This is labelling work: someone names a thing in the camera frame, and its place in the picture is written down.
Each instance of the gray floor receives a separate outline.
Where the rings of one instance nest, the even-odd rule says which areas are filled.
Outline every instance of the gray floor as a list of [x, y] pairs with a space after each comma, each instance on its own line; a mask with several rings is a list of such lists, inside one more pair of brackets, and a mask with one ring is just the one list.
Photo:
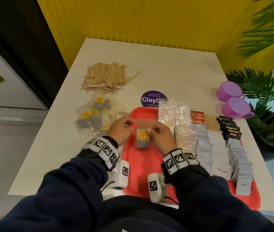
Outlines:
[[7, 193], [38, 131], [39, 127], [0, 125], [0, 218], [23, 198]]

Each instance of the plant pot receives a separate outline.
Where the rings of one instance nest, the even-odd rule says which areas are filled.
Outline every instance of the plant pot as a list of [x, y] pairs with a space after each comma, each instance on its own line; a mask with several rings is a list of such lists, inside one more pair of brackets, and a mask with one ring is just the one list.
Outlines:
[[[267, 112], [264, 114], [260, 119], [263, 121], [267, 117], [269, 117], [272, 112]], [[274, 117], [267, 120], [265, 123], [269, 125], [274, 120]], [[258, 145], [258, 148], [264, 158], [265, 161], [273, 160], [274, 159], [274, 144], [267, 141], [260, 133], [258, 133], [254, 126], [249, 125], [250, 130], [253, 134], [253, 137]]]

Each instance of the person's left hand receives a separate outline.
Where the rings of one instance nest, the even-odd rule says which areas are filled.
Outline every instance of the person's left hand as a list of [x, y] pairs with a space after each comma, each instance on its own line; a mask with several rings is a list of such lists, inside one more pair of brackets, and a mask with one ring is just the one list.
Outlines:
[[112, 137], [120, 146], [124, 144], [134, 132], [134, 128], [130, 126], [134, 123], [135, 120], [133, 118], [123, 116], [111, 125], [107, 136]]

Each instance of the cup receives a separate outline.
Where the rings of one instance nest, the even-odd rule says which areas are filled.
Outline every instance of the cup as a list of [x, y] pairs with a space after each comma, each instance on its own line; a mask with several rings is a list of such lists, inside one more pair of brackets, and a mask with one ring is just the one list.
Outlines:
[[239, 85], [232, 81], [224, 81], [218, 89], [216, 96], [222, 102], [227, 102], [231, 97], [243, 97], [246, 96], [242, 93], [242, 89]]
[[255, 116], [253, 112], [251, 112], [250, 105], [241, 98], [231, 97], [228, 101], [222, 106], [222, 112], [224, 116], [232, 117], [232, 118], [251, 118]]

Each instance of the navy blue sweatshirt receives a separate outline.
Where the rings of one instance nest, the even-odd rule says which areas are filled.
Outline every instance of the navy blue sweatshirt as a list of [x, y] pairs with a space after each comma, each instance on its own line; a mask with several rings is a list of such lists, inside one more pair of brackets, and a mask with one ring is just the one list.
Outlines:
[[170, 181], [179, 210], [134, 196], [103, 202], [105, 164], [95, 152], [83, 150], [48, 172], [37, 194], [22, 199], [0, 220], [0, 231], [274, 231], [272, 222], [230, 193], [224, 178], [190, 166], [176, 173]]

